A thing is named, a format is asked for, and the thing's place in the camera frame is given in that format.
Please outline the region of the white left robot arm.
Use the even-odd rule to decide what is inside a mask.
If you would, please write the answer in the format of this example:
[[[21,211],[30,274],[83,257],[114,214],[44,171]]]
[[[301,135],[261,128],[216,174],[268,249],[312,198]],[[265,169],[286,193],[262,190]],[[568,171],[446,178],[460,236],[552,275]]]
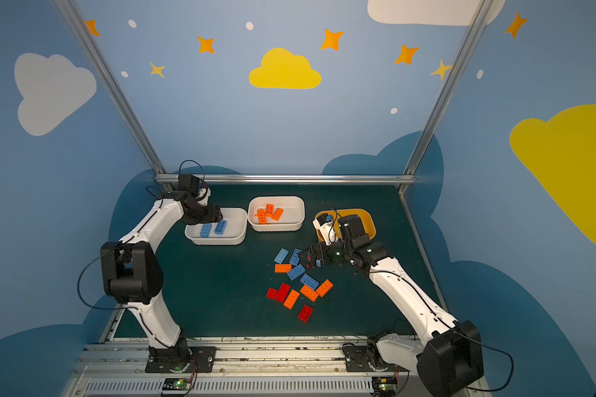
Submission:
[[[157,249],[170,229],[218,223],[220,206],[210,203],[211,189],[192,174],[178,176],[173,190],[162,192],[140,223],[117,242],[101,247],[104,292],[132,312],[148,338],[148,372],[187,372],[193,362],[180,326],[162,296],[164,274]]]

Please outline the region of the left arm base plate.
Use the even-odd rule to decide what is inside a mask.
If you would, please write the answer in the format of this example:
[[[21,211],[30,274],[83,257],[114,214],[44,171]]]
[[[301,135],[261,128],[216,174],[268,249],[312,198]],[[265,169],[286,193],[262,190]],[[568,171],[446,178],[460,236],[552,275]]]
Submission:
[[[169,347],[148,349],[146,373],[180,374],[212,372],[215,362],[215,347]]]

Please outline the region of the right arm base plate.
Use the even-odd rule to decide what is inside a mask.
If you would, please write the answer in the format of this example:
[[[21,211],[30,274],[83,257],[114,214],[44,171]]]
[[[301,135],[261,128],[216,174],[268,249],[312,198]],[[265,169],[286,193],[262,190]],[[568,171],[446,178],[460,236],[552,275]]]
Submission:
[[[395,372],[395,366],[384,362],[374,345],[345,343],[341,351],[347,372]]]

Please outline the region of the orange lego row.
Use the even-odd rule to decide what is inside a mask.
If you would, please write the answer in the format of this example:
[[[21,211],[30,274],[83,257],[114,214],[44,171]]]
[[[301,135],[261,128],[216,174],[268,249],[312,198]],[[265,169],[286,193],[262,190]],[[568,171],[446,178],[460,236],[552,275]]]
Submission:
[[[291,264],[276,264],[274,266],[275,273],[288,273],[292,270],[293,265]]]

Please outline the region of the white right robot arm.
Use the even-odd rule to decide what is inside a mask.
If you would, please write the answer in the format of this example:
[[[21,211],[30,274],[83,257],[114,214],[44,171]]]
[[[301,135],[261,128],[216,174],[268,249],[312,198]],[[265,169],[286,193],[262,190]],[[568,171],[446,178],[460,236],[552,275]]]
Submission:
[[[373,370],[411,370],[433,396],[455,395],[483,377],[479,330],[433,301],[386,246],[370,238],[358,215],[322,213],[313,226],[322,240],[308,246],[301,260],[316,266],[351,264],[389,297],[417,335],[416,340],[395,332],[371,337],[366,355]]]

